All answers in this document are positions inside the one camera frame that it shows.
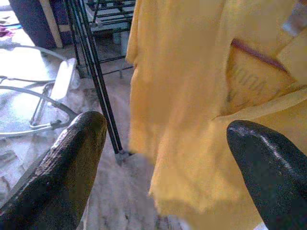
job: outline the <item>fabric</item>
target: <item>fabric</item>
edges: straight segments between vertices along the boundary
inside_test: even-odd
[[[135,66],[130,150],[155,164],[150,194],[161,214],[195,229],[261,222],[226,142],[233,120],[275,129],[307,152],[306,31],[282,29],[295,4],[137,0],[127,54]],[[287,72],[232,47],[234,39]]]

